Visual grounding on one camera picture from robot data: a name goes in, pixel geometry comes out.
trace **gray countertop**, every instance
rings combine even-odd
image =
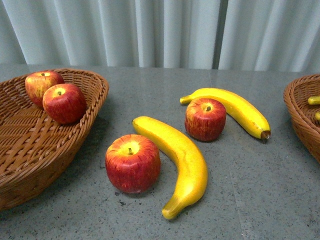
[[[1,64],[0,81],[55,65]],[[296,136],[283,101],[286,85],[307,73],[77,66],[105,77],[107,99],[67,170],[36,198],[0,212],[0,239],[277,240],[320,239],[320,165]],[[146,115],[186,133],[179,98],[203,87],[233,91],[268,119],[267,144],[230,116],[218,140],[193,140],[208,166],[202,199],[174,220],[161,213],[177,180],[162,152],[157,183],[142,194],[115,189],[105,153],[134,134]]]

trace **woven basket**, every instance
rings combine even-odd
[[[283,99],[295,133],[320,163],[320,122],[315,119],[320,105],[308,104],[308,98],[317,95],[320,95],[320,74],[306,75],[290,82]]]
[[[65,171],[108,95],[108,82],[95,72],[51,70],[80,87],[86,113],[79,122],[60,125],[29,100],[29,74],[0,82],[0,211],[36,197]]]

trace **banana stem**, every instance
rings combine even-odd
[[[173,195],[172,198],[164,205],[162,215],[164,218],[171,220],[175,218],[184,207],[185,205],[182,201]]]
[[[181,104],[188,104],[190,102],[191,102],[190,95],[183,96],[183,97],[180,98],[180,103]]]

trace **basket rim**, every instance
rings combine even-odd
[[[77,69],[77,68],[68,68],[68,67],[62,67],[62,68],[50,68],[50,69],[44,69],[40,71],[54,71],[58,73],[75,73],[77,72],[78,74],[86,74],[86,75],[92,75],[95,76],[95,78],[99,81],[101,81],[102,84],[102,92],[97,94],[95,97],[94,104],[91,103],[91,105],[88,106],[85,115],[80,119],[80,121],[74,125],[74,127],[71,129],[69,134],[67,134],[64,138],[62,138],[61,141],[61,146],[59,146],[57,149],[52,152],[50,151],[50,154],[46,155],[43,157],[41,161],[38,161],[37,163],[27,166],[23,168],[21,171],[15,171],[9,176],[6,175],[6,172],[0,175],[0,190],[2,188],[6,188],[6,185],[12,182],[19,182],[22,181],[25,177],[28,175],[32,174],[34,171],[40,171],[44,168],[46,168],[48,165],[50,165],[56,158],[61,156],[62,154],[68,153],[71,148],[77,144],[79,141],[82,141],[87,137],[89,134],[89,131],[95,121],[95,118],[98,115],[98,112],[102,105],[104,104],[107,95],[109,93],[109,83],[108,81],[100,74],[91,71],[91,70],[84,70],[84,69]],[[9,80],[0,82],[1,85],[7,85],[11,84],[12,82],[25,79],[28,75],[30,75],[32,72],[23,74],[20,76],[13,77]],[[74,141],[71,144],[66,144],[68,141]]]

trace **fake fruit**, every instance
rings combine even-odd
[[[25,78],[26,94],[31,102],[43,109],[43,97],[50,87],[65,83],[63,77],[55,71],[38,71]]]
[[[185,110],[184,127],[187,133],[200,141],[216,140],[226,125],[225,106],[211,98],[196,98]]]
[[[234,92],[220,88],[200,88],[180,98],[181,104],[188,104],[196,98],[209,98],[221,102],[226,112],[250,135],[266,141],[271,135],[267,119],[250,102]]]
[[[87,109],[83,92],[72,83],[50,87],[43,95],[42,104],[49,117],[60,124],[71,124],[80,120]]]
[[[107,149],[105,168],[117,189],[128,194],[145,192],[160,174],[159,149],[145,136],[124,135]]]
[[[204,195],[208,182],[206,161],[190,138],[164,122],[140,116],[132,121],[132,125],[138,134],[153,141],[177,167],[174,193],[162,209],[166,219],[173,219]]]
[[[314,118],[315,118],[315,120],[320,121],[320,111],[317,111],[317,112],[314,114]]]
[[[310,96],[308,98],[309,105],[318,105],[320,104],[320,96]]]

